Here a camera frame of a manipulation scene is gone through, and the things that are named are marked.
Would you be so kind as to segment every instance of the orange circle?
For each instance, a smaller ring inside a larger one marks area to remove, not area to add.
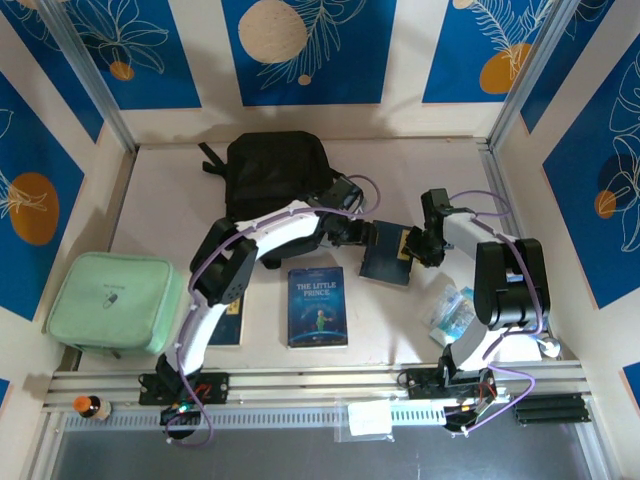
[[[133,79],[134,75],[134,71],[131,66],[118,60],[109,65],[109,71],[111,72],[111,75],[116,77],[118,80],[122,80],[123,82],[128,82],[129,80]]]
[[[508,50],[496,53],[482,67],[480,88],[492,94],[507,93],[511,90],[518,72],[529,55],[529,50],[531,50],[530,44],[518,43]]]
[[[616,213],[616,196],[609,190],[603,190],[596,196],[596,213],[601,218],[611,218]]]
[[[78,397],[73,401],[73,409],[78,413],[84,413],[91,408],[89,397]]]
[[[9,212],[16,234],[31,245],[49,243],[60,214],[58,194],[49,179],[39,173],[23,173],[11,183],[9,196],[16,200]]]

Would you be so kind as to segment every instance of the small plastic bag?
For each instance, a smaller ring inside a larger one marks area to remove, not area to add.
[[[429,319],[429,336],[443,347],[447,346],[462,336],[475,316],[473,290],[465,287],[459,292],[453,285],[447,285]]]
[[[342,442],[395,441],[389,399],[346,401],[337,399],[333,439]]]

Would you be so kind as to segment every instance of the blue book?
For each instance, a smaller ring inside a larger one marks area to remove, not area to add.
[[[377,235],[369,237],[360,276],[394,285],[409,285],[413,258],[402,253],[411,227],[373,222]]]
[[[209,345],[240,345],[243,310],[244,296],[229,304],[225,312],[220,317],[220,320],[218,320],[218,325],[216,325],[216,328],[209,339]]]
[[[344,347],[347,315],[342,267],[289,271],[289,348]]]

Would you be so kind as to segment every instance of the white label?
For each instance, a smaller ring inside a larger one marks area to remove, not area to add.
[[[352,403],[347,407],[349,430],[354,437],[391,433],[389,400]]]

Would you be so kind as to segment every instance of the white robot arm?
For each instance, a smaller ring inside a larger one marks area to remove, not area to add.
[[[195,384],[218,320],[227,305],[244,293],[257,260],[310,251],[325,234],[334,245],[366,244],[368,236],[376,234],[372,224],[346,218],[352,216],[347,209],[359,193],[342,177],[321,198],[295,201],[249,222],[217,221],[191,264],[194,303],[189,315],[177,341],[160,357],[152,384],[141,380],[145,389],[162,387],[163,398],[186,400],[183,382]],[[505,331],[535,330],[549,311],[542,248],[533,239],[496,233],[478,222],[472,211],[452,207],[444,189],[429,190],[421,200],[425,228],[411,230],[403,252],[426,267],[438,267],[445,251],[454,246],[474,259],[477,318],[445,348],[437,368],[407,370],[408,380],[421,385],[410,396],[469,396],[488,375],[491,357],[483,355],[487,348]]]

